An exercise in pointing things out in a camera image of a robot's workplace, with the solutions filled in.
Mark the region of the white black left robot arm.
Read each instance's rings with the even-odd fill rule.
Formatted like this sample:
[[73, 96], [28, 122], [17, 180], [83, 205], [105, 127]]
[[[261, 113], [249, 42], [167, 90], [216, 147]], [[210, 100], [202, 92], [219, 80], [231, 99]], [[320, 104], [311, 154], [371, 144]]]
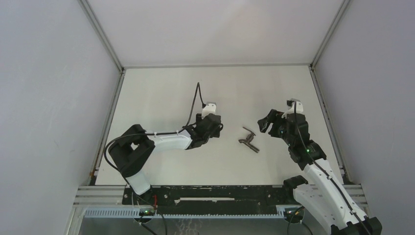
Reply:
[[104, 152], [113, 160], [110, 164], [134, 191], [134, 198], [141, 204], [153, 198], [151, 184], [146, 179], [143, 167], [153, 153], [170, 150], [190, 150], [201, 147], [211, 138], [219, 138], [223, 129], [221, 116], [197, 115], [196, 122], [183, 126], [182, 130], [167, 133], [147, 133], [141, 125], [132, 125], [123, 135], [110, 141]]

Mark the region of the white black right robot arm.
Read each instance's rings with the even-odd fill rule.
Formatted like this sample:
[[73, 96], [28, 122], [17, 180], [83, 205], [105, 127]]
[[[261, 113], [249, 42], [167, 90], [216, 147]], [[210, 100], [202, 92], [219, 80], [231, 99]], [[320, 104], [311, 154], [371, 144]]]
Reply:
[[283, 181], [287, 203], [303, 206], [328, 235], [381, 234], [379, 219], [369, 217], [357, 205], [333, 173], [323, 149], [310, 139], [305, 115], [272, 109], [257, 123], [260, 132], [284, 140], [291, 159], [306, 175]]

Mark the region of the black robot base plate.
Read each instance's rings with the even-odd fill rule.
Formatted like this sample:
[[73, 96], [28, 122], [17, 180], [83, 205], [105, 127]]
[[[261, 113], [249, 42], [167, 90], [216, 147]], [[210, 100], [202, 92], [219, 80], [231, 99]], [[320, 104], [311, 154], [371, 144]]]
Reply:
[[124, 189], [123, 205], [157, 208], [164, 216], [266, 216], [299, 204], [283, 186], [152, 186], [137, 196]]

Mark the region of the metal water faucet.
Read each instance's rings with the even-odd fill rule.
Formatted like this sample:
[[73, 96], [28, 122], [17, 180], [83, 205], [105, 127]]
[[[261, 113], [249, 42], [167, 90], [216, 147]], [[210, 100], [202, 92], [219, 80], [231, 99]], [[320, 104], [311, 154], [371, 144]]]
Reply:
[[238, 142], [241, 144], [244, 144], [245, 146], [247, 146], [249, 149], [251, 149], [255, 153], [259, 153], [260, 150], [256, 146], [251, 144], [256, 134], [252, 130], [248, 129], [247, 127], [243, 126], [243, 129], [247, 130], [249, 134], [244, 139], [239, 139]]

